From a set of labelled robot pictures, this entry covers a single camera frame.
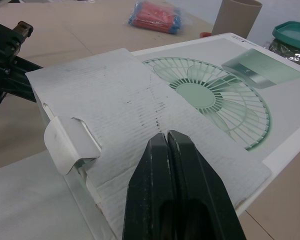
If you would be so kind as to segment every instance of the folded flap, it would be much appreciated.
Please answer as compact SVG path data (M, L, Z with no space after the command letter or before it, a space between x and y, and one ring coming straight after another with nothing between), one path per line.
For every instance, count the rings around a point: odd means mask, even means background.
M97 159L101 154L84 122L75 118L54 117L45 129L44 143L62 175L77 161Z

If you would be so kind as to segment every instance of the printed fan image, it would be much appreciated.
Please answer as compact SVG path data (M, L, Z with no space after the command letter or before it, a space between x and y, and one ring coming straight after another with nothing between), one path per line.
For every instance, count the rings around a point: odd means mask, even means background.
M265 101L239 76L188 58L162 57L143 64L245 149L256 147L269 133Z

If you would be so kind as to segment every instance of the plastic bag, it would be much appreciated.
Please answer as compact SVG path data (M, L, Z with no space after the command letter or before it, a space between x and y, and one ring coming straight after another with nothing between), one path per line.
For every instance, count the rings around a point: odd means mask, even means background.
M182 25L181 11L174 6L138 1L134 5L128 23L135 27L176 34Z
M274 39L268 48L271 52L300 65L300 49Z

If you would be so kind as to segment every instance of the cardboard tube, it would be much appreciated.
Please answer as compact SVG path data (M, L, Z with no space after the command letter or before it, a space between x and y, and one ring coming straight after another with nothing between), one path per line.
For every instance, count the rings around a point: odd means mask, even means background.
M246 39L261 8L256 0L222 0L211 34L234 33Z

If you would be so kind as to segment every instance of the green lid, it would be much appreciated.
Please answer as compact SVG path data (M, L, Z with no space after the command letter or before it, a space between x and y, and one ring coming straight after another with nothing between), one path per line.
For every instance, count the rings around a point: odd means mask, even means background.
M280 41L300 49L300 22L287 21L276 26L272 35Z

